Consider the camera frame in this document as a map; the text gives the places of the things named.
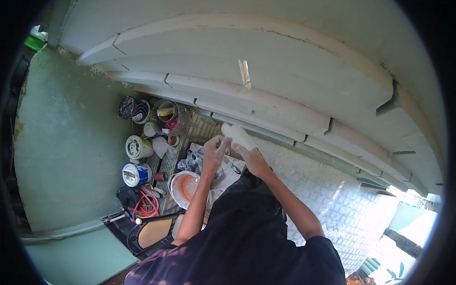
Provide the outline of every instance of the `paint stain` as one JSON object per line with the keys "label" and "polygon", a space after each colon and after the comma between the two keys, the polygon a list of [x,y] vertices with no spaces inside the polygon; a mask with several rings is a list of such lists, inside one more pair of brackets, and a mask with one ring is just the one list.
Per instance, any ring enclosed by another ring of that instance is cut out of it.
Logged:
{"label": "paint stain", "polygon": [[181,178],[181,181],[179,183],[179,191],[182,194],[182,198],[184,198],[187,202],[190,203],[190,201],[192,201],[193,195],[195,195],[195,192],[197,190],[198,183],[198,177],[194,177],[190,174],[187,174]]}

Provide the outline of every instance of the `white paint roller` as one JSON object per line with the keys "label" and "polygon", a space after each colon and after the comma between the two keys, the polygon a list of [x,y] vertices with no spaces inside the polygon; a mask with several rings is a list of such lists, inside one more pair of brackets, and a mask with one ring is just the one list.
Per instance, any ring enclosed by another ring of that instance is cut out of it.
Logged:
{"label": "white paint roller", "polygon": [[249,135],[245,132],[245,130],[237,125],[230,125],[228,123],[223,123],[222,125],[222,133],[232,138],[231,144],[238,144],[244,146],[247,150],[252,150],[258,146],[254,143],[254,141],[249,137]]}

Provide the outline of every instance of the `plastic bag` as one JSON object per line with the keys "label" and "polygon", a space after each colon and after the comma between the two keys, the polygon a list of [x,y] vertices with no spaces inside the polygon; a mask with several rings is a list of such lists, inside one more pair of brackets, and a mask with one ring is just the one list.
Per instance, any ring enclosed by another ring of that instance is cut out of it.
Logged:
{"label": "plastic bag", "polygon": [[168,141],[162,136],[152,140],[152,147],[160,159],[163,159],[165,154],[168,156],[175,156],[177,154],[177,149],[170,146]]}

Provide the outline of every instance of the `green painted wall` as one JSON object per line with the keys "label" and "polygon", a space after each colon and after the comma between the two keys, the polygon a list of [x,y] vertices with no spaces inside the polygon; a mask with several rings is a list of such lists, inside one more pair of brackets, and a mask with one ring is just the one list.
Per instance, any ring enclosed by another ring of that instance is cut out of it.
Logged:
{"label": "green painted wall", "polygon": [[52,285],[99,284],[138,261],[105,226],[25,248]]}
{"label": "green painted wall", "polygon": [[131,121],[117,116],[132,88],[45,48],[30,63],[15,127],[15,168],[34,232],[117,212],[115,193],[129,162]]}

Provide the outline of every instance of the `plant leaf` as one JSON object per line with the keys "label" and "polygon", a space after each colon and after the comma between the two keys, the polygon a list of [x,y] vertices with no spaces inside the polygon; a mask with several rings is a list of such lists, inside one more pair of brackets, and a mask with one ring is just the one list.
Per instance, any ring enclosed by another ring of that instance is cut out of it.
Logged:
{"label": "plant leaf", "polygon": [[397,278],[396,274],[393,271],[391,271],[389,269],[386,269],[386,271],[388,271],[388,273],[389,273],[389,275],[391,275],[391,277]]}
{"label": "plant leaf", "polygon": [[399,267],[399,278],[402,276],[404,273],[404,263],[401,261],[400,267]]}

